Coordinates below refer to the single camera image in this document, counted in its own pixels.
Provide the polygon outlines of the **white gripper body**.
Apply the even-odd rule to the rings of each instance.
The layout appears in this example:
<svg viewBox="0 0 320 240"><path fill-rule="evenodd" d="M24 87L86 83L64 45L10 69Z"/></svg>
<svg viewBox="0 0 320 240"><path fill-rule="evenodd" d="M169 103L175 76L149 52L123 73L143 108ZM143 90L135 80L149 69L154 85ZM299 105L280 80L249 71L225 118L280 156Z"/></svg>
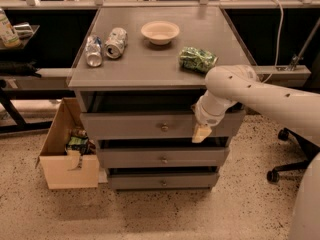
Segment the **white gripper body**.
<svg viewBox="0 0 320 240"><path fill-rule="evenodd" d="M208 127L216 127L224 118L225 114L210 114L206 112L201 106L195 105L194 106L194 114L197 120L197 123L201 126L208 126Z"/></svg>

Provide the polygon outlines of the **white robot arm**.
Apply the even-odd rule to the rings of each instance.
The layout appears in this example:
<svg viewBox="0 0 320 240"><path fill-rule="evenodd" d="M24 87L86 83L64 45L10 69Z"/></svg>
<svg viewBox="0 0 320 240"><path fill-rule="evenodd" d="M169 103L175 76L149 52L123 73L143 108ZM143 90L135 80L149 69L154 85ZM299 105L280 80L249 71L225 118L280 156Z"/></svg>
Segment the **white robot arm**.
<svg viewBox="0 0 320 240"><path fill-rule="evenodd" d="M241 103L320 146L320 95L261 82L246 65L216 66L205 76L206 92L194 107L192 141L200 143ZM320 152L303 175L288 240L320 240Z"/></svg>

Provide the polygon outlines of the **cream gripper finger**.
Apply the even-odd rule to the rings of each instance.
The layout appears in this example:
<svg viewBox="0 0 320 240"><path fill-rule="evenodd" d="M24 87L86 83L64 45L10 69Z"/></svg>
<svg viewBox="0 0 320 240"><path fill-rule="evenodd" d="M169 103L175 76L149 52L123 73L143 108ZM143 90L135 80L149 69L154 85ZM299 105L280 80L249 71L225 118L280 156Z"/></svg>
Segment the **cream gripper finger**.
<svg viewBox="0 0 320 240"><path fill-rule="evenodd" d="M201 143L211 134L211 132L212 129L210 126L196 124L192 136L192 142Z"/></svg>

